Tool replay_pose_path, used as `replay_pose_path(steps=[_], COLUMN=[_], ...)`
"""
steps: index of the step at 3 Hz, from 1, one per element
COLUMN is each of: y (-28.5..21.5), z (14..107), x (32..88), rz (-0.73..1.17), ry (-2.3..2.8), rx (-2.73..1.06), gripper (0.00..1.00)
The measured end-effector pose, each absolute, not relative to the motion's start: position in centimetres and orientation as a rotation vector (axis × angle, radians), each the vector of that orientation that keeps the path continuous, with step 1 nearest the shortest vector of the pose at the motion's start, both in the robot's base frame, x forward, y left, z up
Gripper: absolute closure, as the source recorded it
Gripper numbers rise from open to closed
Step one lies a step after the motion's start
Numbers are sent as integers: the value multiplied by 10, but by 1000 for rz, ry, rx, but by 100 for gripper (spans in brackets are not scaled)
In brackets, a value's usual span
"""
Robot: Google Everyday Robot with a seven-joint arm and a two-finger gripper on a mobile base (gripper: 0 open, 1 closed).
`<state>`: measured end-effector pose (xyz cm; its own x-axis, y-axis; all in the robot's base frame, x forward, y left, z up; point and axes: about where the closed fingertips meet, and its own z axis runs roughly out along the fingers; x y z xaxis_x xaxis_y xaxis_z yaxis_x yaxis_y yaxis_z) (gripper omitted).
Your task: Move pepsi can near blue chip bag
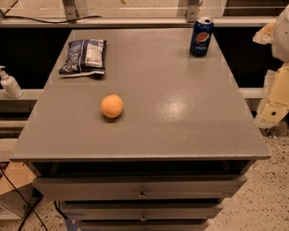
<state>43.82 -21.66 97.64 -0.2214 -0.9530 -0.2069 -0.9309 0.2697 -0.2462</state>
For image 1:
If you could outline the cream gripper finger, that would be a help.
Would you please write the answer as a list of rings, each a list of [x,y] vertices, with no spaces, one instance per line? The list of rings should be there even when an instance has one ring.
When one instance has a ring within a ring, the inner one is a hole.
[[[263,45],[272,43],[275,25],[276,23],[274,21],[268,23],[255,33],[252,41]]]
[[[255,124],[262,129],[277,126],[289,113],[289,64],[267,71],[256,112]]]

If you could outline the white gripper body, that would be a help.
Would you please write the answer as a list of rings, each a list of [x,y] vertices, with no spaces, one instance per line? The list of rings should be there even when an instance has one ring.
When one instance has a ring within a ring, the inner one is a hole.
[[[289,4],[276,19],[272,52],[275,58],[289,63]]]

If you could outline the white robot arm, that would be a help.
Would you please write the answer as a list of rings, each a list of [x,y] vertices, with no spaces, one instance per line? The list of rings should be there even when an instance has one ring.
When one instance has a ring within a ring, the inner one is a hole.
[[[289,113],[289,4],[275,22],[270,22],[253,39],[259,44],[272,45],[273,57],[282,61],[277,71],[268,70],[264,78],[263,98],[256,111],[259,128],[277,126]]]

